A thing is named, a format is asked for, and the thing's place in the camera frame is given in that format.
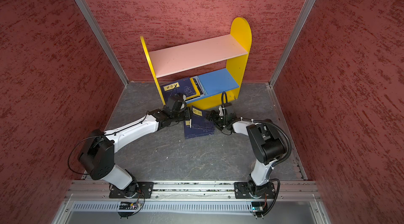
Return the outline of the dark blue book yellow label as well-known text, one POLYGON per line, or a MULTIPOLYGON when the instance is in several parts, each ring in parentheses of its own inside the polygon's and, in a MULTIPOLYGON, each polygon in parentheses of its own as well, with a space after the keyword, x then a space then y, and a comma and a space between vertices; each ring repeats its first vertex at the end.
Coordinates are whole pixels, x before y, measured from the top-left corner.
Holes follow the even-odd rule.
POLYGON ((178 93, 184 94, 184 87, 186 86, 187 83, 189 83, 189 79, 190 78, 183 78, 183 79, 162 85, 161 91, 162 91, 164 101, 167 102, 168 98, 170 96, 173 96, 174 94, 178 94, 178 93))

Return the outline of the white book with galaxy picture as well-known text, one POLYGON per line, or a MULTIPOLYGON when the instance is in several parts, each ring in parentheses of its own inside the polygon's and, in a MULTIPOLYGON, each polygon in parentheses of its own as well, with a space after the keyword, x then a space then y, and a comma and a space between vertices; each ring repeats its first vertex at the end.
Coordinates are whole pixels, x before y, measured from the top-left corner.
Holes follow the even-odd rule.
POLYGON ((206 95, 207 95, 207 91, 206 91, 206 89, 204 88, 204 86, 202 85, 202 82, 200 81, 199 77, 198 77, 198 76, 194 76, 194 77, 192 77, 192 79, 193 79, 194 83, 196 84, 196 87, 197 87, 197 89, 198 89, 198 91, 199 91, 199 96, 200 96, 200 97, 206 96, 206 95))

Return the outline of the yellow pink blue bookshelf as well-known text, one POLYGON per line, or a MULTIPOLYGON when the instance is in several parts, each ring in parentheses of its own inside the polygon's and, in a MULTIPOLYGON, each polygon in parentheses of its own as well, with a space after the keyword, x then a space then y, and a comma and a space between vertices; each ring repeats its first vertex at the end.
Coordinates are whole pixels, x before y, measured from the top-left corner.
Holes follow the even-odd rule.
POLYGON ((144 37, 142 47, 162 103, 165 105, 159 79, 165 76, 195 70, 214 63, 225 62, 226 66, 199 75, 207 95, 187 102, 189 106, 209 109, 221 104, 222 93, 228 100, 239 98, 244 73, 252 45, 252 32, 243 17, 233 20, 230 33, 197 42, 149 52, 144 37))

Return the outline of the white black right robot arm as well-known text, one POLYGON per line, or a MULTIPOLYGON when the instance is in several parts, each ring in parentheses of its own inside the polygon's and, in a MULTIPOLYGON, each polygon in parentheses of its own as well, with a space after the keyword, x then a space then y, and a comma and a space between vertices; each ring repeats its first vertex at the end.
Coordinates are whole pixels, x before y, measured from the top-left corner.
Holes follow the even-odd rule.
POLYGON ((260 198, 271 190, 275 180, 270 174, 291 155, 292 144, 287 134, 270 119, 237 117, 231 103, 220 106, 218 111, 208 111, 205 118, 222 133, 227 131, 249 137, 256 162, 246 190, 253 198, 260 198))

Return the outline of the yellow book with cartoon figure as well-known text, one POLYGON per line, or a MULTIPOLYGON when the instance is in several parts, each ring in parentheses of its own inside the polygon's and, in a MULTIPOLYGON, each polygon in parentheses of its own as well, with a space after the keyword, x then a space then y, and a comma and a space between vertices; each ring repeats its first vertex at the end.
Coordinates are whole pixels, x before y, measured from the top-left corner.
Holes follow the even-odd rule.
POLYGON ((186 100, 189 101, 194 98, 200 97, 204 92, 199 86, 198 80, 196 78, 190 78, 189 83, 184 87, 184 94, 186 100))

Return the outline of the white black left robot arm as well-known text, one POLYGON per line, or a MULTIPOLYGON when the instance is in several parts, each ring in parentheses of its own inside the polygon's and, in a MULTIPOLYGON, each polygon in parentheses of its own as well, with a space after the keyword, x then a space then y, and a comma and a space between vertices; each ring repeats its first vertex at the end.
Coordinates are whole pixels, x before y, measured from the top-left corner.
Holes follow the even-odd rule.
POLYGON ((155 133, 172 124, 190 119, 190 108, 182 93, 169 97, 162 109, 147 111, 141 119, 105 132, 93 131, 84 140, 78 161, 92 180, 108 182, 123 198, 140 196, 138 181, 129 171, 115 164, 115 154, 148 134, 155 133))

